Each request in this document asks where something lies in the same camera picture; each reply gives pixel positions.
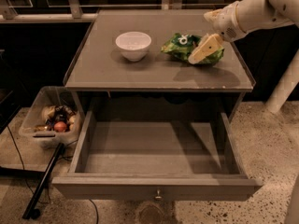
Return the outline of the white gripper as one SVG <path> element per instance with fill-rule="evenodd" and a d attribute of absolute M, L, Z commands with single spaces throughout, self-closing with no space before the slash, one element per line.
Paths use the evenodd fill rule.
<path fill-rule="evenodd" d="M 234 42 L 247 35 L 240 28 L 237 21 L 237 6 L 238 2 L 233 2 L 222 9 L 208 11 L 204 14 L 205 20 L 213 23 L 213 29 L 216 34 L 206 34 L 202 37 L 199 45 L 192 51 L 188 58 L 189 63 L 200 63 L 207 56 L 221 49 L 223 40 Z"/>

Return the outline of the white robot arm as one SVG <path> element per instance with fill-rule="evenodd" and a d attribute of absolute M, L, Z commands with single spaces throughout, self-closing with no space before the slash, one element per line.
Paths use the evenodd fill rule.
<path fill-rule="evenodd" d="M 204 14 L 214 34 L 205 35 L 188 58 L 203 61 L 223 42 L 234 42 L 251 32 L 299 24 L 299 0 L 241 0 Z"/>

